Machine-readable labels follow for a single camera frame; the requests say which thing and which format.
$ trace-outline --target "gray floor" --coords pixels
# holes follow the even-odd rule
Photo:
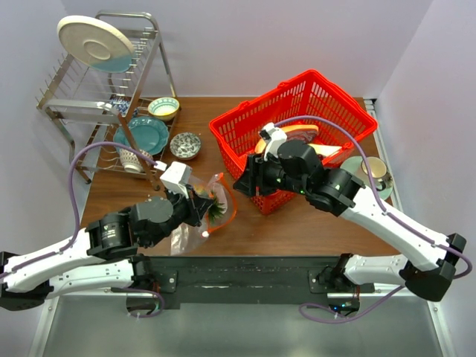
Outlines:
[[[366,297],[364,306],[374,300]],[[138,321],[126,315],[125,298],[118,296],[62,297],[44,354],[47,357],[441,355],[426,302],[416,297],[394,297],[350,324],[324,325],[302,318],[298,308],[290,305],[184,304],[180,310]]]

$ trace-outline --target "yellow bowl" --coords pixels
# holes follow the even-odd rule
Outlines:
[[[153,117],[162,121],[169,121],[176,116],[180,104],[177,99],[163,97],[150,102],[147,110]]]

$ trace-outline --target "blue plate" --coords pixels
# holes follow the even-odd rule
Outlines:
[[[128,127],[139,149],[147,151],[150,155],[159,154],[169,141],[169,131],[161,120],[151,117],[136,117],[131,119]],[[116,131],[112,140],[130,147],[122,128]]]

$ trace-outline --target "cable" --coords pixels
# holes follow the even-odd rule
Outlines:
[[[143,289],[134,289],[134,288],[125,288],[121,289],[125,292],[142,292],[142,293],[147,293],[147,294],[152,294],[156,298],[159,299],[160,304],[158,305],[158,310],[155,310],[154,312],[148,314],[148,315],[139,315],[139,314],[131,314],[129,313],[133,318],[153,318],[157,315],[160,315],[164,311],[165,307],[165,301],[162,295],[160,295],[158,292],[153,292],[152,290],[143,290]]]
[[[402,290],[404,288],[404,286],[398,286],[396,287],[394,290],[392,290],[391,292],[389,292],[388,294],[386,294],[382,299],[380,299],[379,301],[377,301],[376,303],[370,305],[369,307],[367,307],[363,312],[361,312],[360,314],[356,315],[356,316],[352,316],[351,318],[346,318],[344,315],[342,314],[339,314],[338,312],[335,312],[333,311],[332,309],[330,309],[328,306],[324,306],[324,305],[320,305],[318,303],[302,303],[301,305],[299,305],[299,312],[300,314],[307,318],[308,320],[311,320],[311,321],[314,321],[314,322],[321,322],[322,324],[333,324],[333,325],[337,325],[337,324],[346,324],[347,322],[352,322],[352,321],[355,321],[355,320],[358,320],[359,318],[361,318],[362,316],[365,316],[366,314],[368,314],[369,312],[371,312],[372,310],[374,310],[376,307],[382,305],[385,301],[387,301],[388,299],[390,299],[392,296],[394,296],[397,292],[399,292],[400,290]],[[322,310],[325,310],[325,311],[328,311],[328,312],[331,312],[332,314],[334,315],[337,315],[338,317],[340,318],[343,318],[342,320],[329,320],[329,319],[326,319],[326,318],[316,318],[315,316],[311,316],[307,313],[305,313],[303,311],[303,309],[305,307],[317,307],[318,309],[322,309]]]
[[[71,205],[73,206],[73,214],[74,214],[74,233],[73,233],[73,236],[58,251],[51,251],[49,253],[39,255],[38,257],[35,257],[33,259],[30,259],[30,260],[27,260],[23,263],[20,263],[16,266],[12,267],[11,271],[5,271],[2,274],[0,274],[0,279],[3,279],[4,277],[6,277],[6,276],[8,276],[12,273],[15,273],[17,270],[19,270],[21,268],[24,268],[25,266],[29,266],[30,264],[39,262],[40,260],[44,260],[46,258],[53,257],[57,254],[61,254],[66,249],[70,248],[74,244],[74,242],[76,242],[77,235],[80,232],[80,213],[79,213],[78,208],[77,208],[76,196],[74,195],[73,174],[74,174],[74,171],[76,170],[76,164],[80,160],[80,158],[82,158],[83,155],[86,154],[89,150],[94,149],[96,147],[119,147],[121,149],[126,149],[126,150],[136,154],[139,158],[142,158],[143,160],[147,161],[153,167],[157,164],[154,160],[145,156],[141,152],[138,152],[138,151],[134,150],[133,148],[128,147],[126,145],[119,144],[119,143],[114,143],[114,142],[111,142],[111,141],[101,141],[101,142],[98,142],[98,143],[88,145],[87,147],[84,147],[82,150],[80,150],[76,154],[76,156],[74,156],[74,159],[71,162],[71,164],[69,166],[69,170],[68,170],[68,192],[69,192],[69,198],[71,200]],[[136,316],[134,316],[134,315],[131,314],[134,317],[137,317],[137,318],[151,318],[153,316],[156,316],[156,315],[160,314],[162,312],[162,310],[164,309],[164,306],[165,306],[164,299],[158,292],[150,292],[148,290],[132,289],[132,288],[128,288],[128,289],[125,289],[125,290],[129,290],[131,292],[150,293],[150,294],[153,294],[154,296],[156,296],[161,301],[160,309],[157,312],[154,312],[150,315],[136,315]]]
[[[363,162],[365,163],[365,167],[367,168],[367,175],[369,177],[369,183],[370,183],[370,189],[372,190],[372,193],[373,193],[373,196],[377,202],[377,205],[382,209],[382,212],[384,214],[386,214],[387,216],[389,216],[394,222],[398,223],[399,225],[401,225],[403,228],[405,228],[407,231],[410,231],[411,233],[415,234],[417,237],[423,239],[425,242],[433,245],[434,247],[438,247],[438,248],[441,248],[451,254],[454,254],[456,255],[457,257],[459,257],[461,260],[463,260],[467,267],[466,267],[466,270],[463,271],[462,273],[459,273],[459,274],[456,274],[454,276],[454,279],[459,279],[461,277],[465,277],[466,275],[468,275],[472,269],[473,269],[473,265],[471,263],[471,261],[469,260],[468,257],[466,257],[465,255],[463,255],[461,252],[457,251],[456,249],[453,249],[451,247],[447,247],[447,246],[444,246],[444,245],[441,245],[441,244],[438,244],[438,245],[435,245],[435,241],[433,241],[431,238],[427,237],[426,235],[420,233],[419,231],[417,231],[415,228],[411,227],[410,225],[406,224],[405,222],[403,222],[400,218],[398,218],[397,216],[393,215],[391,212],[388,212],[387,209],[385,208],[384,204],[382,203],[382,200],[380,199],[380,196],[379,196],[379,192],[377,191],[376,189],[376,186],[375,186],[375,182],[373,181],[373,177],[372,177],[372,170],[370,169],[370,164],[369,164],[369,161],[367,160],[367,156],[365,155],[365,152],[364,150],[362,149],[362,147],[360,146],[360,144],[358,143],[358,141],[347,131],[345,130],[344,128],[340,127],[339,125],[337,125],[336,123],[333,123],[332,121],[329,121],[327,119],[324,119],[324,118],[321,118],[321,117],[316,117],[314,115],[298,115],[296,117],[292,117],[292,118],[288,118],[288,119],[285,119],[285,120],[282,120],[278,123],[275,123],[274,125],[275,126],[282,126],[283,124],[286,124],[286,123],[290,123],[292,121],[296,121],[296,120],[314,120],[314,121],[318,121],[318,122],[321,122],[321,123],[325,123],[329,126],[331,126],[332,128],[335,128],[337,130],[339,130],[342,134],[344,134],[345,136],[347,136],[349,138],[349,140],[354,144],[354,146],[356,147],[356,149],[359,151],[361,157],[362,157],[362,160]],[[382,303],[384,303],[386,300],[388,300],[389,297],[391,297],[392,295],[396,294],[397,292],[399,292],[400,290],[403,289],[403,286],[399,286],[397,288],[395,288],[394,290],[392,290],[391,292],[389,292],[387,295],[385,295],[382,299],[380,299],[379,301],[377,301],[376,303],[374,303],[372,306],[368,307],[366,310],[364,310],[361,314],[358,314],[356,316],[353,316],[351,318],[345,318],[345,316],[341,315],[341,314],[338,314],[340,317],[344,318],[343,320],[334,320],[334,321],[331,321],[331,320],[327,320],[327,319],[322,319],[322,318],[315,318],[311,315],[308,315],[306,314],[304,311],[303,311],[303,308],[304,307],[307,307],[307,306],[313,306],[313,307],[318,307],[320,309],[324,309],[326,311],[329,311],[333,314],[335,314],[334,311],[332,311],[329,307],[327,306],[323,306],[323,305],[319,305],[319,304],[316,304],[316,303],[303,303],[299,306],[299,312],[302,314],[303,317],[305,318],[308,318],[309,320],[312,320],[312,321],[316,321],[316,322],[321,322],[321,323],[325,323],[325,324],[345,324],[347,322],[351,322],[351,321],[355,321],[359,318],[361,318],[362,316],[365,316],[367,313],[369,313],[370,311],[374,310],[377,306],[381,305]]]

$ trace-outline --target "dish rack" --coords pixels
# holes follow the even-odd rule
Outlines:
[[[138,109],[139,116],[148,115],[147,106],[152,99],[141,97],[141,92],[158,49],[167,73],[172,97],[176,97],[158,23],[151,14],[102,10],[95,17],[96,19],[124,18],[123,23],[131,22],[131,25],[133,22],[137,24],[147,20],[152,27],[118,28],[131,41],[135,49],[135,56],[128,71],[114,74],[96,71],[77,61],[72,55],[63,54],[58,60],[58,68],[54,66],[54,76],[50,75],[50,80],[45,81],[46,90],[40,89],[42,96],[41,99],[36,99],[37,108],[51,119],[68,143],[70,162],[73,161],[75,152],[85,145],[98,141],[112,141],[119,126],[123,127],[131,147],[138,149],[127,124],[132,119],[135,109]],[[114,107],[118,100],[130,102],[125,114],[121,114]],[[165,122],[169,132],[172,131],[178,116],[179,113],[172,120]],[[94,126],[87,142],[80,143],[81,140],[76,137],[77,135],[71,134],[68,125],[72,123]],[[154,159],[161,160],[164,151],[165,148],[155,155]],[[128,174],[147,177],[153,188],[158,190],[158,178],[155,177],[155,171],[150,169],[144,160],[139,161],[144,173]],[[99,170],[126,172],[120,164],[119,155],[114,147],[90,150],[77,162],[76,170],[88,183],[91,179],[86,172],[95,173]]]

